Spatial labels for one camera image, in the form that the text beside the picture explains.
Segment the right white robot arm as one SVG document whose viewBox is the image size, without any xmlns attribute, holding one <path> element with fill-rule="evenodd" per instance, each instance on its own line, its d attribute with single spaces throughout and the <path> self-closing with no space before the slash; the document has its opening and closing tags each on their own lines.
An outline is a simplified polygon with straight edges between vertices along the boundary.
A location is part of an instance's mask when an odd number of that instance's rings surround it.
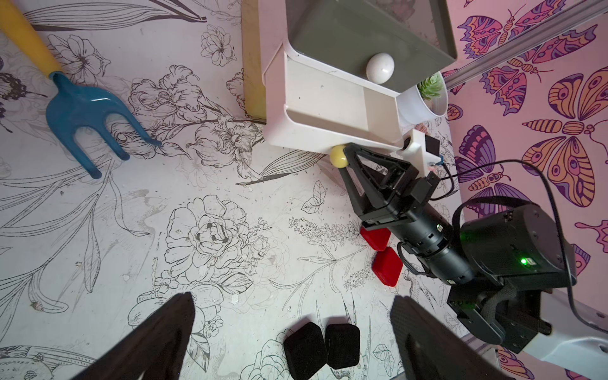
<svg viewBox="0 0 608 380">
<path fill-rule="evenodd" d="M 442 158 L 424 149 L 398 159 L 354 143 L 334 147 L 356 215 L 366 231 L 397 239 L 397 264 L 449 288 L 448 306 L 479 340 L 571 371 L 607 377 L 607 316 L 576 302 L 576 247 L 559 213 L 514 196 L 479 196 L 498 212 L 463 223 L 433 207 Z"/>
</svg>

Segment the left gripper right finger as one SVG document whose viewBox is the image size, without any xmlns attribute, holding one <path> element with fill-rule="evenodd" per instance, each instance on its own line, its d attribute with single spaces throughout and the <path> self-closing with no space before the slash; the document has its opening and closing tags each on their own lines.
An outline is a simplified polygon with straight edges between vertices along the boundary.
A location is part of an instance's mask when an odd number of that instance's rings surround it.
<svg viewBox="0 0 608 380">
<path fill-rule="evenodd" d="M 389 316 L 405 378 L 507 378 L 410 297 L 395 297 Z"/>
</svg>

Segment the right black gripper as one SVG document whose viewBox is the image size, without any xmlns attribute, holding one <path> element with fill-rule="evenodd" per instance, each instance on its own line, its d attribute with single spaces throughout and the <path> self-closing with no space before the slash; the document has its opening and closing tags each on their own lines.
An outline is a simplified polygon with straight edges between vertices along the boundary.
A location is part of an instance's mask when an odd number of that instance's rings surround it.
<svg viewBox="0 0 608 380">
<path fill-rule="evenodd" d="M 442 215 L 429 204 L 440 182 L 436 174 L 413 179 L 410 163 L 354 143 L 347 144 L 343 152 L 353 174 L 348 167 L 339 173 L 353 211 L 366 230 L 442 228 Z"/>
</svg>

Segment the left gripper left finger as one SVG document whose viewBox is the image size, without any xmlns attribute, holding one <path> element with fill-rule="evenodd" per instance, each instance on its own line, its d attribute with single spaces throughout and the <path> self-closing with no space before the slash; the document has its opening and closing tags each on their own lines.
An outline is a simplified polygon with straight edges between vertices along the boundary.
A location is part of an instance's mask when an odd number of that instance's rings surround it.
<svg viewBox="0 0 608 380">
<path fill-rule="evenodd" d="M 192 294 L 177 294 L 75 378 L 180 378 L 195 316 Z"/>
</svg>

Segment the three-tier drawer cabinet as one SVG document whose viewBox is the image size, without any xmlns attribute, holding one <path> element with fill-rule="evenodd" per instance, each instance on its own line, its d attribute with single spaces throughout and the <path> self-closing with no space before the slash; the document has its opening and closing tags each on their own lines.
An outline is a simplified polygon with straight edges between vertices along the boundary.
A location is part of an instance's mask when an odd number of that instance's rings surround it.
<svg viewBox="0 0 608 380">
<path fill-rule="evenodd" d="M 275 147 L 400 151 L 396 98 L 457 58 L 445 1 L 245 1 L 245 108 Z"/>
</svg>

